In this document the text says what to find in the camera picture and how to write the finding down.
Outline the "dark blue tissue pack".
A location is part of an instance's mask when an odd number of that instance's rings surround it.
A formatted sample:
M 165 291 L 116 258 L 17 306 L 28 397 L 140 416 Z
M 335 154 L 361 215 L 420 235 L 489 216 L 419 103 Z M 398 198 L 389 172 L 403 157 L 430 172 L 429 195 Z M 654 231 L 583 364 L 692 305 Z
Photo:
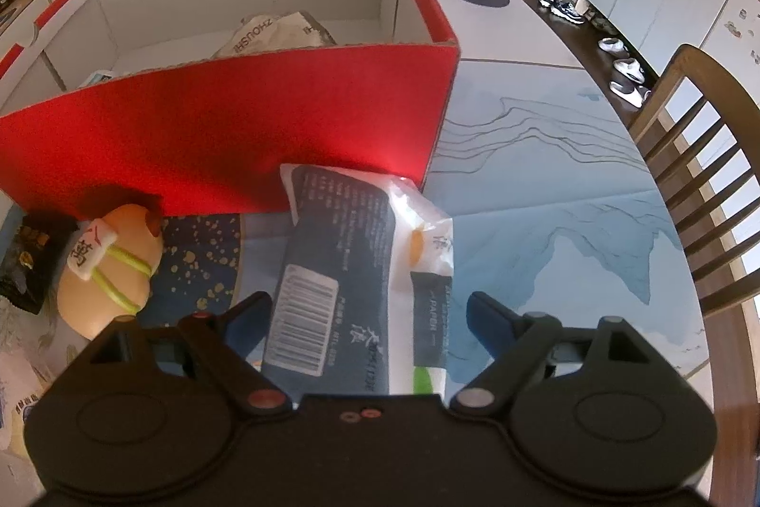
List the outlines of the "dark blue tissue pack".
M 442 395 L 454 223 L 406 178 L 284 165 L 287 242 L 263 373 L 305 395 Z

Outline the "small black snack packet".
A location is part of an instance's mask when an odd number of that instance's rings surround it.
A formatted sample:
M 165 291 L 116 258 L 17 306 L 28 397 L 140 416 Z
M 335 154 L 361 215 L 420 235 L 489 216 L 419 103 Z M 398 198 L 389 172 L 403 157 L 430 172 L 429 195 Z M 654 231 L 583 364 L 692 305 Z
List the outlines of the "small black snack packet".
M 23 216 L 1 256 L 1 297 L 38 315 L 76 229 L 77 221 L 64 213 L 36 211 Z

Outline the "blueberry pastry clear pack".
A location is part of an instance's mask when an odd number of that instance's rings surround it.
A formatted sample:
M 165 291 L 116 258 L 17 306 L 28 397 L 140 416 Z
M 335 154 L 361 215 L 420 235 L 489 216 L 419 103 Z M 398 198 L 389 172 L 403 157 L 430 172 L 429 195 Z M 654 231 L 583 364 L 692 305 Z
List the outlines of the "blueberry pastry clear pack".
M 25 427 L 32 408 L 54 381 L 44 360 L 29 359 L 23 349 L 2 350 L 1 452 L 29 459 Z

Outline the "silver brown snack bag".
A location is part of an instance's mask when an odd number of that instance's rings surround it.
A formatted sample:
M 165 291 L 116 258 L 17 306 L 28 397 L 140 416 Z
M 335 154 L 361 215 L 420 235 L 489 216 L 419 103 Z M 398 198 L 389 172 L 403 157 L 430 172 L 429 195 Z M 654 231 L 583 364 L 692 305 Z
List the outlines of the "silver brown snack bag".
M 307 11 L 248 18 L 212 58 L 236 58 L 268 51 L 329 48 L 336 41 Z

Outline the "blue cracker packet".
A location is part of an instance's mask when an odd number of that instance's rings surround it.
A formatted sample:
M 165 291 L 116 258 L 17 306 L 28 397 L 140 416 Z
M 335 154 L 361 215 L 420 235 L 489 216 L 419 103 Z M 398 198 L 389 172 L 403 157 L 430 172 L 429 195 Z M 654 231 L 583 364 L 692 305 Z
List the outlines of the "blue cracker packet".
M 80 85 L 80 89 L 84 89 L 84 87 L 98 85 L 98 84 L 101 84 L 102 82 L 111 81 L 114 79 L 114 77 L 116 77 L 116 75 L 113 72 L 106 71 L 105 69 L 94 71 L 85 78 L 83 83 Z

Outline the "red cardboard box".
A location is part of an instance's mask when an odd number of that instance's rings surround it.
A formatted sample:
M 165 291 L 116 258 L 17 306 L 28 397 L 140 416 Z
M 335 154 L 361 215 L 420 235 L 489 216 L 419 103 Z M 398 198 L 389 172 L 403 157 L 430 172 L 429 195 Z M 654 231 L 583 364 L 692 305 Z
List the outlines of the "red cardboard box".
M 294 11 L 336 45 L 212 58 Z M 458 58 L 438 0 L 67 0 L 1 74 L 1 191 L 87 220 L 281 211 L 285 163 L 423 182 Z

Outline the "wooden chair right side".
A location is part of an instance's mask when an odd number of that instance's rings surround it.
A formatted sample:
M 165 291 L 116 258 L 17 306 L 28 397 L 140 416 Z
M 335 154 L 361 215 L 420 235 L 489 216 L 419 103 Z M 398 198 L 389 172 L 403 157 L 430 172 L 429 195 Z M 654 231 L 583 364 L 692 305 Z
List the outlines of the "wooden chair right side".
M 727 187 L 702 202 L 698 209 L 694 209 L 688 215 L 677 220 L 675 227 L 679 236 L 688 233 L 702 220 L 711 219 L 711 215 L 722 208 L 729 198 L 742 189 L 750 180 L 759 182 L 759 106 L 741 83 L 727 69 L 716 62 L 713 57 L 703 50 L 691 44 L 682 44 L 662 73 L 661 77 L 653 86 L 651 94 L 644 100 L 642 108 L 634 117 L 633 122 L 627 126 L 628 134 L 639 144 L 658 116 L 665 110 L 666 104 L 673 99 L 684 80 L 688 80 L 700 93 L 698 98 L 688 111 L 679 120 L 671 125 L 665 134 L 658 138 L 655 145 L 648 151 L 644 151 L 644 161 L 649 165 L 668 149 L 675 149 L 675 142 L 682 136 L 685 129 L 691 125 L 702 109 L 709 105 L 718 115 L 718 118 L 698 135 L 694 143 L 688 145 L 685 151 L 679 152 L 675 160 L 655 175 L 657 185 L 669 182 L 682 169 L 688 172 L 688 165 L 697 160 L 697 156 L 715 139 L 720 131 L 728 130 L 733 136 L 734 144 L 724 153 L 713 160 L 709 166 L 704 167 L 694 178 L 677 189 L 666 200 L 666 209 L 673 213 L 682 207 L 693 196 L 701 195 L 702 188 L 709 185 L 709 181 L 718 172 L 722 171 L 734 157 L 742 154 L 746 158 L 749 168 L 741 172 Z M 753 200 L 740 211 L 736 212 L 720 224 L 713 224 L 713 228 L 702 234 L 700 238 L 693 240 L 685 247 L 684 253 L 687 258 L 707 249 L 727 236 L 744 220 L 759 212 L 759 197 Z M 759 231 L 741 243 L 726 249 L 721 255 L 708 262 L 704 262 L 697 269 L 691 270 L 694 284 L 702 282 L 717 271 L 728 269 L 733 262 L 754 249 L 759 244 Z M 709 295 L 700 296 L 700 306 L 704 318 L 709 318 L 752 300 L 759 294 L 759 269 L 750 274 L 742 275 L 738 280 L 722 286 Z

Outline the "white drawer sideboard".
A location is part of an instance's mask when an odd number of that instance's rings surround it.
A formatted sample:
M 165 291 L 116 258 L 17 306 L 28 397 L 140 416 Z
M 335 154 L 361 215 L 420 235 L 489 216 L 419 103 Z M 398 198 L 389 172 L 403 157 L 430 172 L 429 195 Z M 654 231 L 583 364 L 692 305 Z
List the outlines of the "white drawer sideboard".
M 54 11 L 67 0 L 14 0 L 1 12 L 1 73 L 27 50 Z

